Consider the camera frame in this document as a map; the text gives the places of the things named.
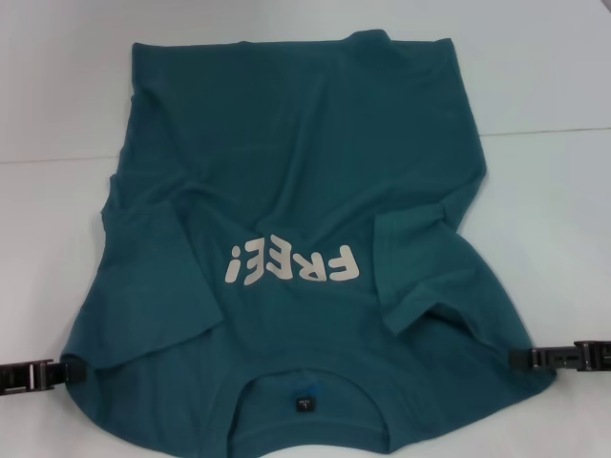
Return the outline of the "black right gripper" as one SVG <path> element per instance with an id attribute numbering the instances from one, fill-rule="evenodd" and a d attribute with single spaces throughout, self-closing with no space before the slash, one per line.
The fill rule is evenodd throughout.
<path id="1" fill-rule="evenodd" d="M 611 343 L 583 341 L 569 346 L 515 349 L 509 352 L 509 364 L 519 370 L 610 371 Z"/>

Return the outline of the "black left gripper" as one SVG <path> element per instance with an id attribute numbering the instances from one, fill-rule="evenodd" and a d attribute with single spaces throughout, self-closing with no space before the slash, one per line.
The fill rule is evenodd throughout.
<path id="1" fill-rule="evenodd" d="M 2 364 L 0 395 L 7 396 L 30 391 L 47 391 L 56 385 L 72 385 L 86 381 L 87 368 L 82 362 L 42 360 L 34 363 Z"/>

